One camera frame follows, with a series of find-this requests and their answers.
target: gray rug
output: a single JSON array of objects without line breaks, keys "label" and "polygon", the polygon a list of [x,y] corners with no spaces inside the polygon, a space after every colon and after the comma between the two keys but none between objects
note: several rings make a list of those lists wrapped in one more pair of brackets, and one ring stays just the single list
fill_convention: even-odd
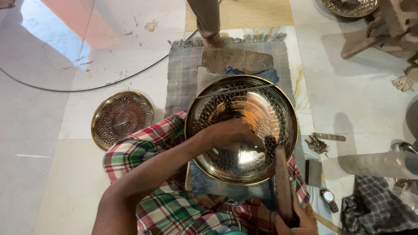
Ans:
[{"label": "gray rug", "polygon": [[[273,56],[274,68],[280,77],[277,86],[289,97],[293,106],[292,81],[290,78],[289,61],[286,44],[283,42],[285,34],[246,35],[244,39],[222,38],[225,48],[266,53]],[[165,118],[182,110],[189,109],[197,91],[197,66],[201,64],[203,44],[201,39],[191,41],[170,42],[172,45],[168,57],[168,85]],[[298,142],[293,152],[296,164],[305,179],[305,157],[301,145],[299,132]]]}]

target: brass bowl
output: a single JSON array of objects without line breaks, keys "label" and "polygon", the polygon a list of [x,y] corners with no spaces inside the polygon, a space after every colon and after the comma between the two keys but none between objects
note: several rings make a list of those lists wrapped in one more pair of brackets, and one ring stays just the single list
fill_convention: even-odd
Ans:
[{"label": "brass bowl", "polygon": [[272,84],[250,75],[235,75],[215,81],[203,89],[187,113],[186,139],[202,129],[230,118],[249,123],[254,133],[263,139],[266,153],[213,149],[194,159],[197,166],[211,178],[234,185],[257,184],[274,175],[275,147],[285,147],[287,159],[298,140],[298,121],[289,98],[277,86],[221,94]]},{"label": "brass bowl", "polygon": [[371,14],[378,6],[377,0],[358,0],[354,8],[338,6],[335,0],[321,0],[321,3],[332,13],[345,17],[363,17]]},{"label": "brass bowl", "polygon": [[138,92],[125,91],[105,99],[92,119],[92,137],[104,151],[118,140],[152,125],[154,110],[150,101]]}]

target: checkered cloth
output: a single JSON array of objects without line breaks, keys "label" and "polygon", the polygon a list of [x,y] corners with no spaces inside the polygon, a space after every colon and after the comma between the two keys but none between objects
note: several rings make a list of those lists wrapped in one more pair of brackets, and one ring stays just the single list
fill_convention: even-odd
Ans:
[{"label": "checkered cloth", "polygon": [[354,193],[342,200],[341,219],[350,234],[380,234],[418,228],[418,215],[394,195],[386,179],[356,176]]},{"label": "checkered cloth", "polygon": [[[103,159],[110,182],[183,142],[185,116],[182,111],[115,143]],[[299,200],[308,203],[308,191],[293,157],[289,173]],[[171,178],[137,205],[136,216],[138,230],[144,234],[222,234],[240,230],[248,234],[276,234],[272,212],[260,199],[239,204],[216,195],[195,197]]]}]

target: plaid lungi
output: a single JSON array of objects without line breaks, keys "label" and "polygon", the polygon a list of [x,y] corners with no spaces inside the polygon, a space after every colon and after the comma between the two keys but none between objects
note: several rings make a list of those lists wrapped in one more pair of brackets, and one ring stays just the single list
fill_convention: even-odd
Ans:
[{"label": "plaid lungi", "polygon": [[[103,159],[110,182],[185,141],[185,117],[186,112],[182,111],[115,143]],[[308,190],[293,157],[289,160],[288,170],[299,201],[308,203]],[[230,231],[277,234],[272,215],[260,199],[237,203],[216,195],[195,197],[173,179],[167,179],[136,209],[138,230],[144,234],[222,234]]]}]

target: black cable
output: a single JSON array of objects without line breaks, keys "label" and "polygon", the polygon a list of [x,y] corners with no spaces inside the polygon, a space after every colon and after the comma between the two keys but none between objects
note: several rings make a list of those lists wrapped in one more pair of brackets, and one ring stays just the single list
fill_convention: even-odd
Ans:
[{"label": "black cable", "polygon": [[[186,40],[189,40],[195,33],[197,32],[197,30],[195,30],[195,32],[194,33],[192,33]],[[119,81],[117,81],[117,82],[113,82],[113,83],[111,83],[111,84],[107,84],[107,85],[104,85],[104,86],[101,86],[101,87],[95,87],[95,88],[89,88],[89,89],[83,89],[83,90],[68,90],[68,91],[66,91],[66,90],[54,90],[54,89],[48,89],[48,88],[43,88],[43,87],[37,87],[37,86],[34,86],[34,85],[31,85],[31,84],[27,84],[27,83],[25,83],[25,82],[22,82],[22,81],[20,81],[20,80],[18,80],[18,79],[16,79],[16,78],[14,78],[13,76],[11,76],[10,74],[8,74],[6,71],[4,71],[1,67],[0,67],[0,70],[4,73],[4,74],[6,74],[9,78],[11,78],[11,79],[13,79],[13,80],[15,80],[15,81],[17,81],[17,82],[19,82],[19,83],[21,83],[21,84],[23,84],[23,85],[26,85],[26,86],[29,86],[29,87],[33,87],[33,88],[38,88],[38,89],[41,89],[41,90],[45,90],[45,91],[51,91],[51,92],[86,92],[86,91],[92,91],[92,90],[96,90],[96,89],[100,89],[100,88],[104,88],[104,87],[108,87],[108,86],[112,86],[112,85],[114,85],[114,84],[117,84],[117,83],[120,83],[120,82],[123,82],[123,81],[126,81],[126,80],[128,80],[129,78],[132,78],[132,77],[134,77],[134,76],[136,76],[136,75],[138,75],[138,74],[140,74],[140,73],[142,73],[142,72],[144,72],[144,71],[146,71],[147,69],[149,69],[149,68],[151,68],[151,67],[153,67],[154,65],[156,65],[156,64],[158,64],[158,63],[160,63],[163,59],[165,59],[165,58],[167,58],[168,57],[168,54],[166,55],[166,56],[164,56],[163,58],[161,58],[159,61],[157,61],[157,62],[155,62],[155,63],[153,63],[152,65],[150,65],[150,66],[148,66],[148,67],[146,67],[145,69],[143,69],[143,70],[141,70],[141,71],[139,71],[138,73],[136,73],[136,74],[133,74],[133,75],[131,75],[131,76],[129,76],[129,77],[126,77],[126,78],[124,78],[124,79],[122,79],[122,80],[119,80]]]}]

